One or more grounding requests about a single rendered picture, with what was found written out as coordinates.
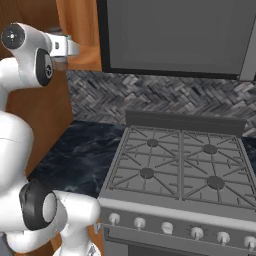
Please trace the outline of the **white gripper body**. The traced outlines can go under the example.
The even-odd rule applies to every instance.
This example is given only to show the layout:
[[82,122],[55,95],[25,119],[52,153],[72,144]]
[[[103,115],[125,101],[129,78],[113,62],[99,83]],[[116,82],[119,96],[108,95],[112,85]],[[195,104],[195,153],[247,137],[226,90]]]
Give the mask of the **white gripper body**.
[[72,40],[72,37],[69,35],[64,36],[64,49],[66,56],[77,56],[80,54],[80,46]]

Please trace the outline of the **tall wooden cabinet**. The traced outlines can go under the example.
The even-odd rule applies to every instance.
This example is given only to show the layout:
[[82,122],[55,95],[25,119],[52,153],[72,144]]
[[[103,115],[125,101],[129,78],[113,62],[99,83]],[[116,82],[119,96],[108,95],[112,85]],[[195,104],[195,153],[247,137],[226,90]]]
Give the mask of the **tall wooden cabinet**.
[[[0,35],[12,22],[42,31],[59,26],[55,0],[0,0]],[[26,168],[29,175],[73,120],[65,71],[54,71],[46,88],[11,92],[7,111],[25,120],[33,129],[34,144]]]

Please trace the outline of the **dark grey microwave oven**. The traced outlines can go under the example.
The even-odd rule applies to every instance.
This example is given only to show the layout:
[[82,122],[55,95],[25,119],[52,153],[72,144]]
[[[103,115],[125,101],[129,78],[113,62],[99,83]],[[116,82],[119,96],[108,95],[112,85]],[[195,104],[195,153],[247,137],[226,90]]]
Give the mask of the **dark grey microwave oven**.
[[102,70],[256,80],[256,0],[97,0]]

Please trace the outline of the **white stove knob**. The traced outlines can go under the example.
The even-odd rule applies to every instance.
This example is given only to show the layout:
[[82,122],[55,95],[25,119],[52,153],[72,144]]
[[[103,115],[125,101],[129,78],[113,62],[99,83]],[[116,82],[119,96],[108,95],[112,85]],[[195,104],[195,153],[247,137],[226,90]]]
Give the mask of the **white stove knob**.
[[256,247],[256,238],[252,237],[252,236],[247,236],[244,239],[244,246],[250,251],[252,252],[254,250],[254,248]]
[[111,213],[109,216],[109,221],[113,226],[117,225],[120,222],[120,215],[117,213]]
[[142,217],[136,217],[134,220],[134,226],[138,229],[141,230],[145,227],[146,221]]
[[203,233],[203,229],[199,228],[199,227],[193,227],[191,229],[191,236],[196,240],[200,240],[203,237],[204,233]]
[[225,246],[230,241],[230,235],[227,232],[219,232],[217,234],[217,241]]
[[171,235],[173,233],[173,224],[170,222],[163,222],[162,230],[165,234]]

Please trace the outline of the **grey gas stove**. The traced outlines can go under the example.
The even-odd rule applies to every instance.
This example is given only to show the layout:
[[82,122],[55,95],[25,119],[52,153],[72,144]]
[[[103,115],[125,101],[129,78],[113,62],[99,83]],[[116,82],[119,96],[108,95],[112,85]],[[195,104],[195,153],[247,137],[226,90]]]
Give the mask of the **grey gas stove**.
[[[98,197],[102,235],[113,228],[248,250],[244,239],[256,238],[256,175],[241,141],[244,127],[241,119],[127,112]],[[120,215],[115,226],[111,213]],[[146,221],[141,230],[136,217]],[[163,222],[173,224],[171,235]],[[198,241],[193,227],[203,229]],[[219,232],[230,235],[225,246]]]

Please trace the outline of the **dark grey oven door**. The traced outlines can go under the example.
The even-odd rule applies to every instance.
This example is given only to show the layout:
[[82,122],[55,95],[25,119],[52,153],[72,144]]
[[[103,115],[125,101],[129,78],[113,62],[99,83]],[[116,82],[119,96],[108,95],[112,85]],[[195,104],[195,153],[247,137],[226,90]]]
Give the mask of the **dark grey oven door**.
[[256,252],[148,232],[104,228],[105,256],[256,256]]

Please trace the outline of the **wooden wall cabinet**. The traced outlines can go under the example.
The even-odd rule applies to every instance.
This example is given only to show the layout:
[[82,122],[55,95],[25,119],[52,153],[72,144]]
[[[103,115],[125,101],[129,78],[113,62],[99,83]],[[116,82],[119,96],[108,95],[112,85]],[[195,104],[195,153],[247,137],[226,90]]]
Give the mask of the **wooden wall cabinet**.
[[80,45],[80,54],[68,58],[69,70],[101,71],[96,0],[56,0],[62,31]]

